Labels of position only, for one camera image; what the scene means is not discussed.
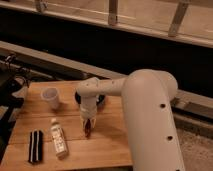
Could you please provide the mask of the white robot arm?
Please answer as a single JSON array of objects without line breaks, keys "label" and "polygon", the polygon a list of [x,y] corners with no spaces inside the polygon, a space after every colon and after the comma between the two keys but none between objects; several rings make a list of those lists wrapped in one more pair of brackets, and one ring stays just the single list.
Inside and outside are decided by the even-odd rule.
[{"label": "white robot arm", "polygon": [[175,77],[160,70],[140,69],[119,79],[93,77],[76,87],[81,122],[96,118],[99,95],[119,96],[133,171],[185,171],[170,105],[177,90]]}]

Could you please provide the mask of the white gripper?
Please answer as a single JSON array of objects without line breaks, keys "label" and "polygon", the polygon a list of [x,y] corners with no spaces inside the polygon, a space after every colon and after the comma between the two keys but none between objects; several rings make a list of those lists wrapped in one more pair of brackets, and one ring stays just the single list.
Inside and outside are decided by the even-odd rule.
[{"label": "white gripper", "polygon": [[91,121],[91,129],[93,130],[96,126],[97,118],[97,104],[95,97],[82,98],[80,104],[80,116],[82,130],[85,131],[87,119]]}]

